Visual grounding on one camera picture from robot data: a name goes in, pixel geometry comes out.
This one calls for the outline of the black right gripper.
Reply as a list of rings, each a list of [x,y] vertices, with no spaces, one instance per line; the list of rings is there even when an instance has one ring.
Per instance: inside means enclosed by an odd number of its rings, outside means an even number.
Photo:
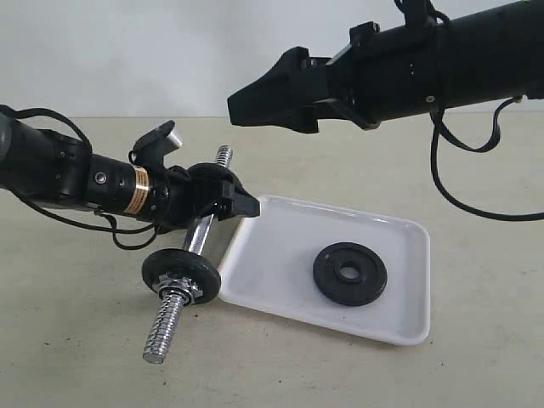
[[[230,123],[298,133],[318,133],[318,121],[324,119],[346,120],[363,130],[378,128],[381,123],[362,107],[360,61],[379,32],[374,21],[350,28],[348,45],[331,58],[312,57],[303,47],[288,49],[263,76],[227,98]]]

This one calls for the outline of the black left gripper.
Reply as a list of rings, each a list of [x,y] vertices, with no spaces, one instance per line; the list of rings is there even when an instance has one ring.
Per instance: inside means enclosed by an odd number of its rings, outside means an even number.
[[[187,229],[196,218],[216,215],[219,221],[260,215],[259,200],[241,182],[232,181],[232,172],[215,163],[152,167],[156,189],[153,216],[159,234]]]

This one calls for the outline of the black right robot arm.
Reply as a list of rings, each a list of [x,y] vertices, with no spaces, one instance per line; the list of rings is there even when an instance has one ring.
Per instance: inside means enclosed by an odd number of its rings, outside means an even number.
[[[542,2],[516,1],[444,23],[427,1],[402,9],[402,26],[357,25],[330,58],[287,50],[228,97],[230,121],[316,133],[319,121],[339,119],[370,130],[441,109],[542,98]]]

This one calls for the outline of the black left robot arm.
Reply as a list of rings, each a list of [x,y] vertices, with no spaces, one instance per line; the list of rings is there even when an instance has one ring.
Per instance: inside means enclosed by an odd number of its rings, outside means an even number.
[[[228,168],[166,167],[181,145],[167,121],[119,161],[94,153],[87,136],[54,110],[1,107],[1,187],[50,217],[55,208],[134,218],[163,234],[198,218],[255,218],[260,203]]]

